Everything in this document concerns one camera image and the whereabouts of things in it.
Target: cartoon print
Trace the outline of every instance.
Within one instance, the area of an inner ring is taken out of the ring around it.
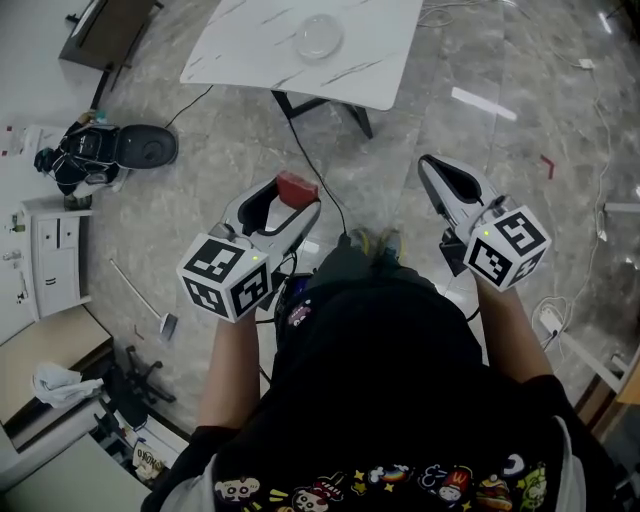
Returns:
[[[356,474],[353,476],[355,480],[353,484],[351,484],[351,490],[355,492],[358,496],[364,496],[367,492],[367,484],[364,483],[364,471],[358,471],[356,469]]]
[[[440,464],[429,466],[424,470],[424,474],[418,478],[418,485],[431,494],[436,494],[436,489],[440,481],[444,480],[447,472],[440,469]]]
[[[283,501],[287,496],[286,492],[279,491],[278,489],[271,489],[269,491],[269,501]]]
[[[293,496],[293,509],[296,512],[324,512],[328,508],[326,499],[306,489],[299,489]]]
[[[351,490],[358,496],[364,496],[364,493],[367,492],[367,484],[364,482],[354,482],[351,486]]]
[[[255,478],[242,477],[238,480],[216,482],[214,491],[225,503],[244,503],[252,494],[260,489],[260,482]]]
[[[514,453],[507,457],[507,463],[502,468],[502,476],[516,476],[524,470],[524,460],[520,455]]]
[[[449,505],[449,508],[453,507],[466,492],[472,476],[468,467],[457,466],[442,482],[442,487],[438,489],[438,496]]]
[[[384,490],[393,492],[395,484],[400,482],[406,482],[411,478],[411,469],[409,466],[401,466],[400,464],[394,464],[390,468],[383,468],[378,466],[372,469],[368,473],[369,482],[377,484],[379,482],[384,483]]]
[[[331,478],[321,476],[310,487],[296,489],[292,504],[296,512],[325,512],[329,501],[341,501],[342,491],[336,487],[342,482],[343,473],[336,473]]]
[[[309,307],[311,304],[310,300],[305,300],[304,304],[301,304],[297,308],[295,308],[289,318],[287,319],[287,323],[289,325],[293,325],[294,327],[298,327],[302,321],[307,318],[307,315],[311,313],[311,308]]]
[[[545,465],[541,462],[538,467],[518,482],[518,488],[524,489],[520,512],[533,512],[544,502],[547,494],[547,477]]]
[[[509,487],[504,480],[498,478],[498,475],[491,475],[480,482],[476,490],[476,502],[482,510],[487,512],[493,510],[509,512],[513,507],[509,496]]]

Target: shoe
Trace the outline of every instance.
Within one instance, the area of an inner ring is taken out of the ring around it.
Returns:
[[[378,258],[393,260],[402,265],[404,259],[404,239],[397,229],[389,229],[384,232],[380,240]]]
[[[352,229],[349,231],[348,239],[351,247],[359,249],[365,254],[365,256],[369,256],[371,253],[371,237],[365,229]]]

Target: white cube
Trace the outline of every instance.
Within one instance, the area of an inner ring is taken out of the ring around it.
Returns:
[[[230,322],[272,290],[267,254],[205,234],[196,237],[177,272],[193,304]]]
[[[529,276],[551,239],[531,210],[521,206],[471,233],[464,263],[504,291]]]

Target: black table leg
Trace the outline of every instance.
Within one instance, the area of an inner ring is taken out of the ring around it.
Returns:
[[[271,94],[273,94],[273,97],[278,102],[278,105],[280,105],[282,112],[289,120],[293,119],[294,117],[298,117],[299,115],[302,115],[313,108],[324,105],[329,101],[324,98],[314,98],[303,103],[302,105],[294,107],[291,105],[286,92],[271,91]],[[371,130],[371,123],[369,123],[369,116],[367,115],[367,111],[362,107],[356,107],[354,105],[349,105],[348,103],[343,103],[343,105],[356,120],[358,126],[362,128],[364,134],[369,139],[373,139],[373,130]]]
[[[329,101],[329,100],[325,100],[324,98],[314,98],[312,100],[309,100],[303,103],[302,105],[298,105],[297,107],[294,107],[291,105],[291,102],[289,101],[289,98],[287,97],[286,92],[271,91],[271,94],[273,94],[273,97],[278,102],[278,105],[280,105],[280,108],[282,109],[282,112],[284,112],[284,115],[287,117],[287,119],[293,119],[294,117],[298,117],[299,115],[302,115],[305,112],[308,112],[312,108],[316,108],[320,105],[324,105]]]
[[[369,123],[369,116],[367,115],[367,111],[362,107],[356,107],[355,105],[349,105],[348,103],[343,103],[343,105],[351,114],[351,116],[356,120],[358,126],[362,128],[364,134],[369,139],[373,139],[373,131],[371,130],[371,123]]]

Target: white cabinet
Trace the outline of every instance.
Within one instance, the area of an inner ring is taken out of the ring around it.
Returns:
[[[80,219],[90,210],[65,212],[62,198],[22,202],[28,247],[27,292],[34,319],[91,300],[80,289]]]

